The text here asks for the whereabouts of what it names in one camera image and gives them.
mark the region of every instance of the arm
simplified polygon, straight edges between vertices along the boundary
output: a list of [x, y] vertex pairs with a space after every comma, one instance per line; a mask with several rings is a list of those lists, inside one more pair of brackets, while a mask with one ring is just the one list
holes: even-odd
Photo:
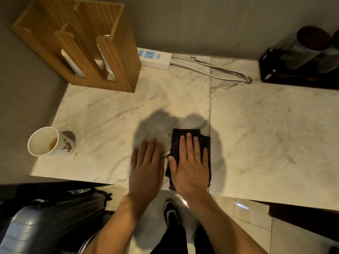
[[235, 223], [207, 192], [209, 168], [207, 149], [204, 148], [202, 162], [197, 137], [194, 147], [190, 133], [180, 137], [179, 165], [169, 156], [171, 178], [178, 193], [186, 200], [206, 231], [216, 254], [266, 254], [237, 223]]
[[129, 175], [129, 193], [83, 254], [124, 254], [137, 223], [163, 184], [162, 144], [143, 141], [134, 149]]

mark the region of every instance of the hand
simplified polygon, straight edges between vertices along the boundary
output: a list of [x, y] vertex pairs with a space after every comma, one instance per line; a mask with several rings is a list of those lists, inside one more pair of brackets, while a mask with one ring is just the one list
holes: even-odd
[[202, 162], [200, 159], [199, 140], [187, 133], [180, 137], [179, 143], [179, 165], [173, 156], [168, 156], [168, 163], [171, 170], [171, 178], [177, 192], [186, 200], [198, 193], [204, 193], [209, 186], [209, 165], [207, 148], [203, 149]]
[[164, 181], [164, 162], [161, 159], [162, 143], [152, 139], [141, 143], [132, 153], [128, 196], [141, 215], [158, 195]]

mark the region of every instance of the wooden box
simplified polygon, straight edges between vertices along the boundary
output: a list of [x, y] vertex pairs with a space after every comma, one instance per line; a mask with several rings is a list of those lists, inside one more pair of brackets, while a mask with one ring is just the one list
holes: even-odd
[[[134, 92], [141, 63], [124, 4], [33, 0], [14, 30], [72, 85]], [[61, 49], [85, 77], [74, 74]], [[100, 51], [116, 81], [107, 80], [105, 66], [100, 69], [94, 61], [103, 59]]]

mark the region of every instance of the marble countertop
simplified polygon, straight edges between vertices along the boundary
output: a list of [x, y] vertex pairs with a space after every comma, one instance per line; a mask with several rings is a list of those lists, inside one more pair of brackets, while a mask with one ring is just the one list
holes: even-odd
[[211, 136], [210, 193], [339, 210], [339, 92], [262, 83], [257, 61], [198, 59], [253, 83], [171, 66], [142, 67], [135, 93], [69, 85], [53, 126], [72, 131], [77, 149], [38, 158], [32, 175], [128, 185], [132, 149], [144, 138], [169, 151], [173, 128], [200, 128]]

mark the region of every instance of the shoe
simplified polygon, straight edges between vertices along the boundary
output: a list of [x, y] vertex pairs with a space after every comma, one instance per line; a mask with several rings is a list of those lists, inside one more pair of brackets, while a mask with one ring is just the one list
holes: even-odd
[[168, 199], [167, 201], [165, 201], [164, 217], [165, 217], [167, 227], [169, 226], [169, 224], [173, 224], [173, 223], [179, 223], [180, 224], [180, 221], [178, 219], [178, 210], [175, 207], [175, 205], [174, 205], [174, 203], [171, 199]]

